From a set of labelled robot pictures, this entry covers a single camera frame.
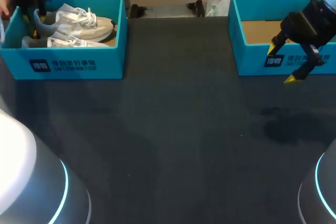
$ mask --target glowing blue ring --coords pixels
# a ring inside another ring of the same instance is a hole
[[[48,224],[54,224],[55,220],[59,216],[59,213],[62,211],[62,208],[64,206],[64,203],[65,203],[65,200],[66,200],[67,194],[68,194],[68,188],[69,188],[68,172],[67,172],[67,169],[65,168],[65,165],[62,162],[62,160],[61,160],[61,163],[62,163],[62,166],[63,166],[63,169],[64,169],[64,173],[65,173],[65,188],[64,188],[64,193],[63,193],[63,197],[62,197],[62,200],[61,200],[61,204],[59,204],[59,207],[58,207],[56,213],[54,214],[54,216],[52,217],[52,219],[50,220],[50,222],[48,222]]]
[[[319,164],[320,164],[320,161],[323,157],[324,153],[322,154],[322,156],[320,157],[320,159],[318,160],[317,162],[317,165],[316,165],[316,169],[315,169],[315,183],[316,183],[316,188],[317,188],[317,192],[319,193],[320,195],[320,198],[324,204],[324,206],[326,207],[326,209],[328,210],[328,212],[331,214],[332,217],[334,217],[334,219],[336,219],[336,215],[334,214],[334,212],[331,210],[331,208],[328,206],[326,200],[324,199],[324,197],[322,196],[322,193],[321,193],[321,190],[320,190],[320,186],[319,186],[319,182],[317,180],[317,170],[319,168]]]

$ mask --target dark tabletop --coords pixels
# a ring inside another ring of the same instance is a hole
[[[0,92],[86,183],[95,224],[294,223],[336,136],[336,76],[239,77],[226,18],[129,20],[123,80]]]

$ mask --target white robot body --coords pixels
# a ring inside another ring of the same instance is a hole
[[[79,178],[31,131],[0,110],[0,224],[89,224]]]

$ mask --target teal box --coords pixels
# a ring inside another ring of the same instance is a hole
[[[52,79],[121,79],[127,43],[127,16],[124,0],[50,0],[48,11],[66,3],[111,18],[117,23],[114,47],[94,48],[29,48],[22,49],[22,38],[32,36],[32,26],[16,8],[0,48],[9,70],[16,80]]]
[[[299,44],[294,43],[285,44],[278,51],[277,54],[283,56],[280,66],[265,67],[270,44],[248,44],[242,22],[283,20],[289,12],[300,12],[308,3],[309,0],[231,0],[228,29],[240,76],[291,74],[299,68],[306,60],[306,54]],[[312,73],[336,73],[335,38],[320,49],[320,55],[326,64],[315,67]]]

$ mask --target sneaker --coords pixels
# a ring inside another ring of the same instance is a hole
[[[108,47],[103,43],[85,41],[74,36],[66,36],[55,32],[46,39],[32,39],[25,36],[22,39],[22,48],[50,48],[50,47]]]
[[[114,22],[109,18],[97,17],[90,9],[85,11],[67,4],[63,4],[55,12],[48,12],[44,22],[40,20],[38,13],[38,9],[34,11],[34,22],[42,37],[50,37],[57,31],[67,36],[100,42],[114,29]]]

